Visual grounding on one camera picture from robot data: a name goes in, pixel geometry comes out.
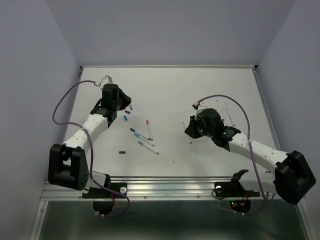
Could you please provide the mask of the teal green cap marker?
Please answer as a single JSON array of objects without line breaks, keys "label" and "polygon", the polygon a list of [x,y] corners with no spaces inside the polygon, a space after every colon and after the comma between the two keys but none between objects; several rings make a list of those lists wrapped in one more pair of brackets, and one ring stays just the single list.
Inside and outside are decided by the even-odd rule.
[{"label": "teal green cap marker", "polygon": [[142,141],[138,141],[137,142],[139,145],[143,146],[144,148],[148,149],[149,151],[153,152],[156,155],[159,155],[160,153],[152,146],[149,146],[145,143],[143,143]]}]

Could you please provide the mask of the light blue cap marker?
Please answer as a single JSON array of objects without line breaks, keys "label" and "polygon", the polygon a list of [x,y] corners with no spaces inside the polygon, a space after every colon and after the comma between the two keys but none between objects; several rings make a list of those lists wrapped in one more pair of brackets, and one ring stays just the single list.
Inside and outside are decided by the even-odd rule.
[{"label": "light blue cap marker", "polygon": [[142,137],[139,133],[135,132],[134,135],[139,138],[140,140],[142,140],[143,142],[147,143],[148,145],[154,147],[155,144],[150,142],[149,140],[145,139],[144,137]]}]

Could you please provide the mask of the pink cap marker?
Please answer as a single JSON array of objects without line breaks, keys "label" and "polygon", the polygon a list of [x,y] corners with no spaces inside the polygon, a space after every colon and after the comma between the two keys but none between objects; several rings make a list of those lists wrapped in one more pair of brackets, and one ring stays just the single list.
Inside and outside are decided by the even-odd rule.
[{"label": "pink cap marker", "polygon": [[154,140],[153,135],[152,135],[152,130],[151,130],[151,126],[150,126],[150,121],[146,120],[146,126],[147,126],[147,130],[148,130],[148,135],[149,135],[149,139],[151,141]]}]

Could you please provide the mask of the aluminium right side rail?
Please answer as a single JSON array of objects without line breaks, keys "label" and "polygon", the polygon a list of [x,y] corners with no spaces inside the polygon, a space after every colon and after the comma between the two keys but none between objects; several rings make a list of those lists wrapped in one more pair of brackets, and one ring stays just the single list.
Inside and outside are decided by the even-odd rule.
[{"label": "aluminium right side rail", "polygon": [[264,109],[264,113],[266,115],[266,119],[268,122],[269,130],[273,140],[273,147],[266,146],[262,143],[259,143],[253,139],[249,140],[249,144],[251,145],[253,151],[253,158],[252,164],[254,165],[254,171],[256,176],[261,180],[274,178],[275,176],[275,168],[277,161],[282,162],[288,157],[288,152],[282,151],[280,142],[276,133],[276,129],[267,106],[267,102],[262,90],[261,83],[259,81],[257,69],[253,66],[252,67],[253,77],[259,92],[259,96],[262,102],[262,106]]}]

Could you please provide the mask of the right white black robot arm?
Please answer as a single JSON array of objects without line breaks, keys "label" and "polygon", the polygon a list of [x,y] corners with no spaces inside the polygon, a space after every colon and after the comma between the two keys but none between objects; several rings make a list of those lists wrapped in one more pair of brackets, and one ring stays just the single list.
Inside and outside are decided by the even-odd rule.
[{"label": "right white black robot arm", "polygon": [[316,178],[304,155],[276,150],[255,140],[233,126],[226,126],[213,108],[200,110],[189,119],[184,131],[192,139],[210,138],[228,152],[241,155],[265,168],[257,181],[242,178],[244,169],[235,173],[227,184],[221,184],[220,198],[242,197],[245,192],[277,194],[289,204],[296,205],[316,184]]}]

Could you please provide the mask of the dark green cap marker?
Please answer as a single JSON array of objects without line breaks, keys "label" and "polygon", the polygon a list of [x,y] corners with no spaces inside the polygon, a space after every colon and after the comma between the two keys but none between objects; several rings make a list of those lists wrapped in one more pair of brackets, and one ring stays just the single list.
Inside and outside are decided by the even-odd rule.
[{"label": "dark green cap marker", "polygon": [[132,131],[133,133],[135,133],[135,134],[138,134],[139,136],[141,136],[142,138],[144,138],[145,140],[147,140],[147,141],[149,141],[150,140],[150,138],[149,137],[147,137],[147,136],[145,136],[145,135],[143,135],[143,134],[141,134],[141,133],[139,133],[137,130],[135,130],[134,128],[130,128],[130,131]]}]

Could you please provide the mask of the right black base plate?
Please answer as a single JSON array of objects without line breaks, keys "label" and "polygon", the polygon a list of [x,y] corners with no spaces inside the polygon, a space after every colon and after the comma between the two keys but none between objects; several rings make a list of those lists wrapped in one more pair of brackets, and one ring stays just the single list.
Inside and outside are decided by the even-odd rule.
[{"label": "right black base plate", "polygon": [[211,195],[217,200],[228,199],[229,206],[236,214],[248,214],[252,203],[251,198],[260,196],[258,191],[245,190],[239,182],[216,182]]}]

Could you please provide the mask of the aluminium front rail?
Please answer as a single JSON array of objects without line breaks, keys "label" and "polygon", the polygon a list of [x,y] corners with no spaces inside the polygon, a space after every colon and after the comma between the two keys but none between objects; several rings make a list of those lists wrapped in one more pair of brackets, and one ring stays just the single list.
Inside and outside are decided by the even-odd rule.
[{"label": "aluminium front rail", "polygon": [[[211,192],[217,182],[230,177],[112,177],[111,183],[127,183],[127,197],[137,201],[214,200]],[[93,182],[89,187],[98,188]],[[41,201],[90,201],[82,198],[83,190],[74,190],[45,182]]]}]

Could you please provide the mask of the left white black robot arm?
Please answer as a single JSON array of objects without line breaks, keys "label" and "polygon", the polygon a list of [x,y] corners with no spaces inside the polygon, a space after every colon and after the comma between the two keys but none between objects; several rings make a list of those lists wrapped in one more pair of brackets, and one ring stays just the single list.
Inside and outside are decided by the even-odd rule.
[{"label": "left white black robot arm", "polygon": [[73,125],[79,130],[65,142],[55,143],[49,151],[48,182],[74,190],[83,190],[89,180],[100,197],[108,196],[111,184],[103,179],[96,181],[93,176],[94,141],[106,131],[117,118],[119,111],[128,107],[132,99],[117,84],[103,85],[102,97],[91,110],[83,125],[75,122],[58,122],[54,109],[52,120],[57,125]]}]

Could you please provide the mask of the grey cap marker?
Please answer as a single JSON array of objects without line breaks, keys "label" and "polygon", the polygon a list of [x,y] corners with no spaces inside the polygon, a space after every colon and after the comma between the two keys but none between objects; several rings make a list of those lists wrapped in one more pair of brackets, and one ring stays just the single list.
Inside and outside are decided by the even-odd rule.
[{"label": "grey cap marker", "polygon": [[226,105],[227,105],[226,117],[229,119],[231,125],[232,125],[233,127],[235,127],[236,125],[235,125],[235,123],[234,123],[234,121],[233,121],[233,119],[232,119],[232,117],[231,117],[230,112],[229,112],[228,104],[226,104]]}]

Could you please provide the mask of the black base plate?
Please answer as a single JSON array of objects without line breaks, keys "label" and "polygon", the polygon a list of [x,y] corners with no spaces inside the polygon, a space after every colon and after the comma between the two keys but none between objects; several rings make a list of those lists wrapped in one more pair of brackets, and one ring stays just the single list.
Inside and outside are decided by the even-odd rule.
[{"label": "black base plate", "polygon": [[228,199],[229,206],[236,214],[248,214],[252,203],[251,198],[260,196],[258,191],[245,190],[239,182],[216,182],[211,195],[217,200]]},{"label": "black base plate", "polygon": [[81,197],[92,201],[92,210],[101,218],[118,217],[130,207],[127,196],[127,183],[108,183],[109,190],[96,187],[86,187],[82,190]]}]

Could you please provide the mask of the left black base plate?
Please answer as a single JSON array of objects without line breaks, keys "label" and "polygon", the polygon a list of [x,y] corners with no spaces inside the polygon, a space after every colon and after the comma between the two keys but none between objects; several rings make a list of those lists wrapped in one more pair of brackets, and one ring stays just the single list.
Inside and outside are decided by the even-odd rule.
[{"label": "left black base plate", "polygon": [[108,183],[109,190],[96,187],[86,187],[82,190],[81,197],[92,201],[92,210],[101,218],[118,217],[130,207],[127,196],[127,183]]}]

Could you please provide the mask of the aluminium rail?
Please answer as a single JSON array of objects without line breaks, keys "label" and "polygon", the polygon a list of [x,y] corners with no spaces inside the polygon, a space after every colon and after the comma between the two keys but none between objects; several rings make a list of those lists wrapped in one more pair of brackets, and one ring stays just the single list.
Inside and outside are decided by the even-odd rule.
[{"label": "aluminium rail", "polygon": [[249,140],[249,144],[251,145],[253,151],[253,158],[252,164],[254,165],[254,171],[256,176],[261,180],[274,178],[275,176],[275,168],[277,161],[282,162],[288,157],[288,152],[282,151],[280,142],[276,133],[276,129],[267,106],[267,102],[262,90],[261,83],[259,81],[257,69],[253,66],[252,67],[253,77],[259,92],[259,96],[262,102],[262,106],[264,109],[264,113],[266,115],[266,119],[268,122],[269,130],[273,140],[273,147],[266,146],[262,143],[259,143],[253,139]]},{"label": "aluminium rail", "polygon": [[[112,177],[111,183],[127,183],[127,197],[137,201],[214,200],[211,192],[217,182],[230,177]],[[93,182],[89,187],[98,188]],[[45,182],[41,201],[90,201],[82,198],[83,190],[74,190]]]}]

